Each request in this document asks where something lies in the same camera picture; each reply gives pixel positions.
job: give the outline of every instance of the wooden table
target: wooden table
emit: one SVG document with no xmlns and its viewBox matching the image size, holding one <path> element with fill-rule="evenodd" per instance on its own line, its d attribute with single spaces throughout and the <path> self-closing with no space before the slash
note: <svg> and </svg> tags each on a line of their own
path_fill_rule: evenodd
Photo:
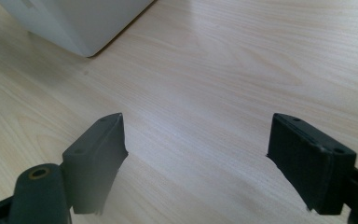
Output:
<svg viewBox="0 0 358 224">
<path fill-rule="evenodd" d="M 307 212 L 266 154 L 276 112 L 358 153 L 358 1 L 158 0 L 93 58 L 0 7 L 0 200 L 117 112 L 130 156 L 75 224 L 345 223 Z"/>
</svg>

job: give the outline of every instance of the white box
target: white box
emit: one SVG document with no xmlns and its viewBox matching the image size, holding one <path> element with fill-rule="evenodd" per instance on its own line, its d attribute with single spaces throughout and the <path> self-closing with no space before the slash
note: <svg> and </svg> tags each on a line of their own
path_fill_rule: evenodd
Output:
<svg viewBox="0 0 358 224">
<path fill-rule="evenodd" d="M 25 29 L 90 57 L 153 0 L 0 0 Z"/>
</svg>

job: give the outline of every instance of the wood grain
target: wood grain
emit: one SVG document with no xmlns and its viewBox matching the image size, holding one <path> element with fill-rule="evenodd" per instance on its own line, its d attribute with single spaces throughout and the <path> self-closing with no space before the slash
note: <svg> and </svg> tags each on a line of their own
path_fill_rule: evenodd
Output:
<svg viewBox="0 0 358 224">
<path fill-rule="evenodd" d="M 158 0 L 90 59 L 0 7 L 0 200 L 117 112 L 130 156 L 104 214 L 74 223 L 345 223 L 265 155 L 275 112 L 358 152 L 358 1 Z"/>
</svg>

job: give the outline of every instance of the wooden surface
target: wooden surface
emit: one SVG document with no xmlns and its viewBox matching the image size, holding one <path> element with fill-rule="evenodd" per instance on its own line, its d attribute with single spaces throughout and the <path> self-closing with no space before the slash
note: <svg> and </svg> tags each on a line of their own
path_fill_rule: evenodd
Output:
<svg viewBox="0 0 358 224">
<path fill-rule="evenodd" d="M 91 59 L 0 7 L 0 200 L 117 112 L 130 156 L 103 216 L 75 224 L 345 223 L 307 212 L 266 154 L 275 112 L 358 153 L 358 1 L 158 0 Z"/>
</svg>

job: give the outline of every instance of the light wood tabletop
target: light wood tabletop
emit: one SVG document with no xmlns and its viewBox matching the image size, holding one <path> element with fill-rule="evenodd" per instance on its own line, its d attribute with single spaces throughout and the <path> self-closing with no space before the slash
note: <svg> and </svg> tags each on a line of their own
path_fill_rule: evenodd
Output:
<svg viewBox="0 0 358 224">
<path fill-rule="evenodd" d="M 93 58 L 0 7 L 0 200 L 118 112 L 130 155 L 75 224 L 346 223 L 307 211 L 266 154 L 273 113 L 358 153 L 358 1 L 158 0 Z"/>
</svg>

